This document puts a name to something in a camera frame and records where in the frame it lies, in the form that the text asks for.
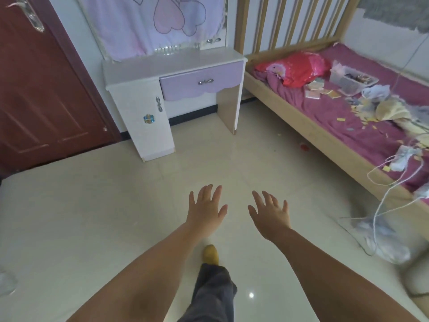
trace pant leg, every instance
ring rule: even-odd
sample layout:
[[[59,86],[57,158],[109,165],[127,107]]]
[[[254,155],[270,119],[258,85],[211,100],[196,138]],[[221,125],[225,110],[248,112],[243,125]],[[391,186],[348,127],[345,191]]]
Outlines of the pant leg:
[[[178,322],[233,322],[233,299],[237,287],[228,270],[217,265],[201,265],[192,301]]]

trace hand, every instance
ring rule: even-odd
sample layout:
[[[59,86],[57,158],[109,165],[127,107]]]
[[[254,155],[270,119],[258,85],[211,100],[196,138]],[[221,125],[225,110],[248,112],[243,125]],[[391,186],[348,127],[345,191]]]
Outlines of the hand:
[[[283,201],[283,209],[280,209],[278,200],[273,195],[262,191],[262,195],[265,198],[264,204],[258,192],[253,191],[252,194],[255,198],[258,212],[256,212],[253,206],[249,205],[249,214],[256,228],[265,239],[273,241],[278,233],[281,233],[285,227],[291,228],[289,207],[286,200]]]
[[[222,185],[216,188],[213,198],[210,199],[212,197],[212,188],[213,184],[203,186],[198,193],[196,203],[193,191],[189,194],[189,211],[186,224],[201,238],[210,236],[220,226],[228,211],[227,204],[221,210],[217,210],[221,199]]]

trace foot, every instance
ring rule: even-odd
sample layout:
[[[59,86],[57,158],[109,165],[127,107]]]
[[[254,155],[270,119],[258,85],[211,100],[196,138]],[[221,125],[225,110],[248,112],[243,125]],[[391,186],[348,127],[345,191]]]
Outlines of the foot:
[[[207,245],[202,251],[202,262],[208,265],[219,265],[219,255],[213,244]]]

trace finger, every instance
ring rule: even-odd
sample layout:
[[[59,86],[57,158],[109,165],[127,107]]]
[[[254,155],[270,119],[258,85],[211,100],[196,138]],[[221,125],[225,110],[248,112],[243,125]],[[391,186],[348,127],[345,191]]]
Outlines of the finger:
[[[262,191],[262,195],[265,198],[265,205],[273,204],[270,194],[267,191]]]
[[[219,210],[219,213],[218,213],[218,217],[221,219],[221,220],[223,220],[223,218],[225,218],[225,216],[227,215],[227,213],[228,213],[228,205],[227,204],[225,204],[225,205],[223,205],[222,206],[222,208],[221,208],[221,210]]]
[[[213,188],[213,184],[207,185],[206,189],[204,190],[204,194],[202,196],[203,200],[210,200],[210,198],[212,197],[212,188]]]
[[[250,217],[255,222],[255,219],[258,217],[258,213],[256,212],[256,209],[252,205],[248,205],[247,209],[249,209]]]
[[[252,194],[253,194],[253,198],[255,199],[255,203],[256,203],[256,207],[258,208],[258,211],[261,211],[262,208],[264,207],[264,202],[262,201],[261,196],[256,191],[252,191]]]
[[[204,185],[201,190],[198,192],[198,198],[197,198],[197,202],[202,200],[202,195],[204,194],[204,190],[206,189],[206,185]]]
[[[189,194],[189,207],[191,205],[195,205],[195,198],[193,197],[193,191],[191,191]]]
[[[212,202],[219,203],[222,194],[222,185],[219,185],[213,193]]]
[[[287,201],[283,201],[283,212],[285,213],[289,213],[289,204],[287,203]]]
[[[271,195],[271,194],[270,194],[270,196],[271,196],[273,205],[275,205],[277,208],[280,208],[280,206],[278,205],[277,198],[274,195]]]

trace door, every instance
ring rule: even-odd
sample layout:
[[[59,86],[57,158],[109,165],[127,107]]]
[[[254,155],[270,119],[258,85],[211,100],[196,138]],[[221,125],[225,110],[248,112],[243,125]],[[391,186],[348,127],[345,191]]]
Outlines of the door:
[[[0,177],[115,140],[49,28],[14,2],[0,0]]]

